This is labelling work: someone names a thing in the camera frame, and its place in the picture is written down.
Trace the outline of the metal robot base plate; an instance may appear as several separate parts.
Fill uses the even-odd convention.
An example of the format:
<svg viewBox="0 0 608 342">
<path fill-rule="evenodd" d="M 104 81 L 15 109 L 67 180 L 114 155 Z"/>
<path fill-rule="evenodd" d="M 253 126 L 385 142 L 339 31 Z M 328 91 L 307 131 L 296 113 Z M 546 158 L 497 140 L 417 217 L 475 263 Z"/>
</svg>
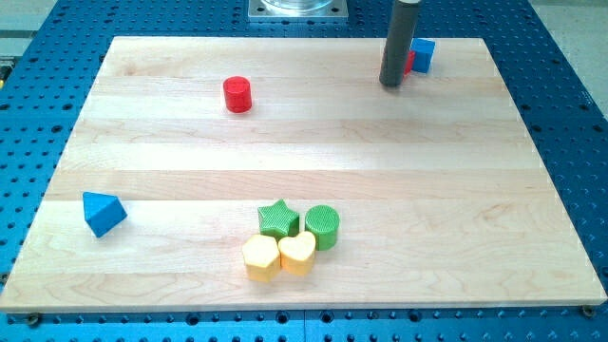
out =
<svg viewBox="0 0 608 342">
<path fill-rule="evenodd" d="M 250 22 L 347 21 L 347 0 L 249 0 Z"/>
</svg>

